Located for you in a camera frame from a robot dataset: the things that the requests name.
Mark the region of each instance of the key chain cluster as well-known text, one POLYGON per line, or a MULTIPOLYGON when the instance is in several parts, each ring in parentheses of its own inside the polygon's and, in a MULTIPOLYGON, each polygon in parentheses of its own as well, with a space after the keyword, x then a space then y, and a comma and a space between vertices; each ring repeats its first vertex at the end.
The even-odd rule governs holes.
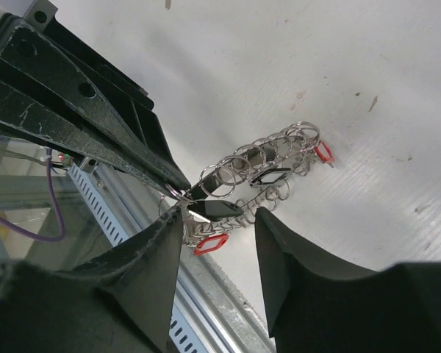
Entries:
POLYGON ((320 139, 319 128, 300 121, 208 165, 199 182, 184 194, 167 185, 183 212, 183 244, 194 247, 195 254, 220 248, 233 229, 254 223, 258 207, 274 211, 280 201, 287 200, 291 194, 288 180, 293 176, 305 177, 317 161, 333 167, 334 158, 320 139), (216 187, 214 191, 209 189, 212 185, 216 187), (228 200, 241 208, 243 214, 216 222, 196 218, 188 210, 191 204, 201 201, 193 198, 195 190, 202 190, 201 199, 228 200))

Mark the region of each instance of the metal key ring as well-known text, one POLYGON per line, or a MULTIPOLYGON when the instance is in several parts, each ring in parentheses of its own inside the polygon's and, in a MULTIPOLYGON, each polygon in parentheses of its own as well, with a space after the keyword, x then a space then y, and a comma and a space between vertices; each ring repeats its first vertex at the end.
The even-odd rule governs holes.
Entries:
POLYGON ((256 213, 256 211, 259 208, 259 204, 257 204, 256 198, 251 200, 249 203, 247 203, 246 207, 247 207, 247 210, 250 211, 250 214, 253 216, 253 221, 250 222, 248 220, 248 218, 246 218, 247 222, 250 223, 250 224, 255 224, 255 218, 256 218, 255 213, 256 213))
POLYGON ((308 138, 309 141, 314 141, 314 143, 309 147, 310 149, 317 147, 320 143, 320 129, 318 128, 318 126, 308 123, 306 121, 299 121, 298 123, 291 124, 289 127, 302 130, 312 130, 316 133, 316 136, 308 138))
POLYGON ((229 222, 224 222, 221 224, 221 226, 223 228, 224 233, 234 230, 234 226, 232 226, 229 222))
POLYGON ((240 156, 240 155, 237 155, 237 154, 230 154, 229 156, 224 157, 223 159, 219 160, 219 162, 217 162, 216 165, 222 165, 225 168, 229 168, 228 167, 229 164, 227 163, 229 160, 241 160, 241 161, 245 162, 247 164, 247 166, 248 166, 248 173, 245 176, 242 176, 240 171, 235 172, 235 171, 231 170, 232 173, 236 173, 241 178, 239 182, 237 182, 235 180, 235 176, 233 178, 234 182, 226 182, 226 181, 222 180, 222 178, 219 176, 219 173, 217 173, 216 177, 218 178, 219 182, 222 185, 234 186, 234 185, 240 185, 244 181, 248 180, 248 178, 250 177, 250 175, 251 175, 251 173, 253 171, 253 168, 251 167, 250 162, 244 156, 240 156))
POLYGON ((208 237, 215 234, 215 232, 214 232, 214 230, 212 228, 212 224, 211 223, 201 224, 201 229, 200 230, 201 230, 203 235, 206 235, 208 237))
POLYGON ((235 202, 235 204, 236 204, 238 207, 243 208, 243 217, 242 217, 242 219, 245 219, 245 221, 246 221, 248 224, 255 224, 255 215, 251 212, 250 207, 247 206, 248 203, 249 203, 249 202, 246 202, 244 199, 238 199, 237 202, 235 202), (250 213, 251 213, 251 215, 253 216, 253 218, 254 218, 253 221, 250 221, 250 220, 248 219, 248 217, 247 217, 247 212, 246 212, 247 210, 249 210, 250 213))
POLYGON ((225 226, 223 224, 218 224, 218 225, 212 227, 212 230, 216 233, 230 232, 233 229, 234 229, 234 227, 227 229, 227 228, 225 228, 225 226))
POLYGON ((274 202, 273 208, 269 209, 271 212, 273 212, 278 207, 278 198, 279 198, 279 191, 276 188, 267 188, 266 189, 266 191, 265 191, 265 199, 270 201, 270 202, 274 202), (274 199, 268 198, 268 193, 270 193, 270 192, 276 193, 276 197, 274 199))
POLYGON ((160 197, 160 201, 159 201, 159 217, 162 215, 162 204, 164 202, 164 200, 166 199, 166 195, 162 195, 162 197, 160 197))
POLYGON ((287 180, 286 179, 283 179, 282 180, 283 182, 284 182, 284 184, 287 186, 287 193, 286 193, 286 196, 284 196, 284 197, 281 197, 281 192, 279 192, 279 188, 280 187, 278 187, 278 199, 280 199, 281 201, 285 201, 285 200, 287 200, 288 198, 289 198, 289 196, 291 195, 291 188, 290 188, 290 186, 289 186, 289 182, 287 182, 287 180))
POLYGON ((302 155, 302 159, 294 165, 293 173, 300 177, 305 177, 310 172, 310 161, 305 155, 302 155))
POLYGON ((238 217, 233 218, 230 222, 229 222, 234 229, 239 229, 239 228, 243 228, 242 224, 240 224, 238 217))
POLYGON ((253 167, 252 165, 251 165, 251 163, 250 163, 250 165, 251 165, 251 168, 254 170, 254 171, 259 171, 261 168, 264 168, 265 167, 265 164, 266 164, 266 152, 260 147, 260 146, 257 146, 257 145, 254 145, 254 144, 248 144, 248 145, 243 145, 243 146, 241 146, 241 147, 239 147, 238 149, 236 149, 235 151, 234 151, 234 154, 236 154, 236 155, 238 155, 238 153, 239 153, 239 151, 242 151, 243 149, 245 149, 245 152, 248 152, 248 150, 249 149, 258 149, 259 150, 259 154, 261 155, 261 157, 262 157, 262 164, 261 164, 261 166, 260 167, 258 167, 258 168, 255 168, 255 167, 253 167))
POLYGON ((201 174, 199 175, 199 187, 203 190, 203 192, 208 195, 208 196, 212 196, 215 197, 216 199, 223 199, 224 197, 230 196, 233 194, 233 192, 235 191, 235 185, 232 185, 232 189, 225 194, 222 195, 215 195, 214 193, 210 193, 209 191, 206 190, 206 188, 204 187, 204 174, 206 173, 207 170, 211 169, 211 168, 220 168, 223 169, 227 172, 227 174, 229 174, 233 180, 235 180, 235 175, 234 173, 228 169, 226 166, 224 165, 217 165, 217 164, 211 164, 208 165, 205 169, 203 169, 203 171, 201 172, 201 174))
POLYGON ((286 134, 283 134, 281 132, 277 132, 275 134, 269 135, 267 138, 275 138, 275 137, 278 137, 278 136, 282 137, 283 140, 286 140, 288 151, 287 151, 286 155, 284 155, 284 156, 281 156, 279 153, 277 153, 276 160, 275 160, 276 163, 284 162, 289 157, 289 155, 291 154, 291 152, 293 150, 293 142, 290 139, 290 137, 287 136, 286 134))
POLYGON ((247 224, 245 224, 243 222, 242 217, 236 217, 236 219, 234 219, 234 222, 237 222, 238 228, 246 228, 247 227, 247 224))
POLYGON ((298 153, 301 153, 302 151, 304 151, 306 149, 308 136, 302 129, 289 126, 286 129, 281 130, 281 133, 285 134, 286 136, 289 136, 289 138, 294 138, 293 150, 297 151, 298 153), (301 138, 301 148, 295 149, 294 143, 297 143, 299 138, 301 138))
POLYGON ((255 141, 253 141, 252 145, 258 146, 261 149, 263 149, 262 146, 264 146, 264 145, 272 145, 273 149, 274 149, 274 159, 271 161, 266 160, 266 166, 271 166, 271 165, 275 164, 276 158, 278 157, 278 150, 279 150, 279 146, 275 140, 273 140, 272 138, 259 138, 255 141))
POLYGON ((183 196, 183 194, 181 192, 179 192, 177 189, 175 189, 169 183, 166 182, 165 186, 167 187, 168 191, 170 191, 170 193, 173 195, 173 197, 175 199, 177 199, 178 201, 184 201, 184 202, 187 202, 188 204, 194 203, 194 200, 183 196))
POLYGON ((278 191, 278 188, 273 187, 273 186, 268 186, 268 187, 265 189, 265 199, 267 199, 268 201, 275 201, 278 197, 279 197, 279 191, 278 191), (269 197, 269 193, 268 193, 268 191, 270 191, 270 192, 274 192, 274 193, 276 194, 275 197, 273 197, 273 198, 269 197))

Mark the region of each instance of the perforated metal strip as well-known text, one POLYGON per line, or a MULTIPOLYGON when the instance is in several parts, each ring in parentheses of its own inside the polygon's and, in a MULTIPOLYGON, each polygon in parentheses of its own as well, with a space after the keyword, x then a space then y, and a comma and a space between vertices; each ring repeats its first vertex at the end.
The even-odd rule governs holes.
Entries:
POLYGON ((207 350, 191 329, 176 304, 170 322, 170 338, 181 353, 205 353, 207 350))
POLYGON ((111 245, 117 246, 127 240, 129 238, 128 235, 123 230, 121 223, 119 223, 118 219, 114 216, 114 213, 108 207, 107 203, 103 200, 103 197, 98 192, 98 188, 91 182, 90 176, 75 165, 70 167, 68 174, 77 189, 79 189, 88 208, 90 208, 91 213, 111 245))

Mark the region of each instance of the black key tag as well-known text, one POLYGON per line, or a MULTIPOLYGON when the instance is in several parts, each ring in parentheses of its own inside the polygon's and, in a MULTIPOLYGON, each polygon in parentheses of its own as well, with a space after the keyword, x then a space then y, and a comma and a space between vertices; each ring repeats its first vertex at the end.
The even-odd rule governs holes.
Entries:
POLYGON ((293 170, 290 168, 268 169, 253 179, 250 186, 254 188, 263 185, 275 184, 279 180, 283 180, 285 177, 287 177, 290 173, 292 173, 292 171, 293 170))
POLYGON ((202 221, 219 222, 225 218, 238 217, 243 214, 242 208, 224 200, 202 200, 187 206, 188 212, 202 221))

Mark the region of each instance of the white table surface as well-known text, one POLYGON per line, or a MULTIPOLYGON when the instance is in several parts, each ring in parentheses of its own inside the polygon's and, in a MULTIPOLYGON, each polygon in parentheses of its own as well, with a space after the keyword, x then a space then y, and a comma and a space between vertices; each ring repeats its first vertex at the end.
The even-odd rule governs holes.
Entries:
MULTIPOLYGON (((149 92, 192 183, 236 147, 311 121, 335 169, 297 178, 277 216, 370 268, 441 260, 441 0, 54 3, 149 92)), ((253 230, 213 257, 264 318, 253 230)))

